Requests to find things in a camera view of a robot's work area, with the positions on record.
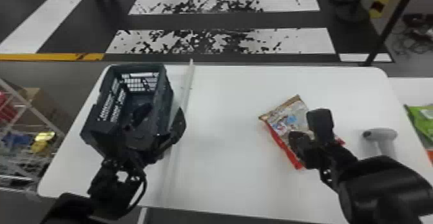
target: red package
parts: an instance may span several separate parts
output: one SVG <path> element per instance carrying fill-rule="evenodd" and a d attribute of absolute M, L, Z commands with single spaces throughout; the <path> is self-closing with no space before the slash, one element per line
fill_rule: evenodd
<path fill-rule="evenodd" d="M 303 165 L 290 148 L 289 133 L 302 131 L 314 138 L 314 133 L 308 127 L 306 117 L 308 110 L 307 105 L 299 95 L 296 95 L 274 110 L 258 117 L 266 123 L 272 138 L 284 150 L 295 169 L 302 169 Z M 344 141 L 338 136 L 335 136 L 335 140 L 341 145 L 344 144 Z"/>
<path fill-rule="evenodd" d="M 0 91 L 0 120 L 10 122 L 17 114 L 17 111 L 10 105 L 8 97 Z"/>

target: yellow line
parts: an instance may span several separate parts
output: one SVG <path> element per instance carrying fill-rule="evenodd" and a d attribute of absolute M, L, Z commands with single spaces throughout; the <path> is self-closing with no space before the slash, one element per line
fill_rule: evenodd
<path fill-rule="evenodd" d="M 0 61 L 99 61 L 103 53 L 0 54 Z"/>

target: white road marking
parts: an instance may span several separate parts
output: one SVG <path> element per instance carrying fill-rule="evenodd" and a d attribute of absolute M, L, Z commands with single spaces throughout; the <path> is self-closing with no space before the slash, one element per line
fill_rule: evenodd
<path fill-rule="evenodd" d="M 317 0 L 136 0 L 130 15 L 320 11 Z"/>
<path fill-rule="evenodd" d="M 0 53 L 37 53 L 80 1 L 46 0 L 0 43 Z"/>
<path fill-rule="evenodd" d="M 106 53 L 335 54 L 327 28 L 120 30 Z"/>
<path fill-rule="evenodd" d="M 368 53 L 340 53 L 340 60 L 342 62 L 365 62 Z M 379 53 L 374 62 L 392 62 L 391 56 L 388 53 Z"/>

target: white table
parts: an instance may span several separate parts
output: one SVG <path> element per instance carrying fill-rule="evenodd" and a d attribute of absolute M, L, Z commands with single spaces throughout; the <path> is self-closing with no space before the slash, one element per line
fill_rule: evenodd
<path fill-rule="evenodd" d="M 178 92 L 186 66 L 167 69 Z M 102 158 L 81 140 L 79 131 L 100 83 L 101 79 L 41 180 L 41 196 L 86 195 Z M 433 183 L 427 155 L 379 69 L 197 66 L 187 131 L 171 156 L 145 169 L 149 187 L 140 205 L 346 223 L 337 195 L 320 182 L 317 171 L 295 170 L 257 119 L 295 94 L 311 109 L 332 110 L 336 134 L 358 158 L 378 154 L 362 140 L 364 130 L 395 129 L 396 158 Z M 170 161 L 174 169 L 167 174 Z M 423 220 L 433 223 L 431 216 Z"/>
<path fill-rule="evenodd" d="M 390 78 L 398 100 L 409 106 L 433 104 L 433 78 Z"/>

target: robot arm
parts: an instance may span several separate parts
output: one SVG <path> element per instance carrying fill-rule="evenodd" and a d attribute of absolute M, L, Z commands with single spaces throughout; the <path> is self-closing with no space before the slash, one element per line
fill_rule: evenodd
<path fill-rule="evenodd" d="M 349 223 L 421 223 L 419 216 L 433 213 L 433 189 L 417 172 L 387 156 L 358 160 L 335 142 L 328 109 L 308 112 L 307 121 L 314 140 L 290 132 L 291 149 L 338 194 Z"/>

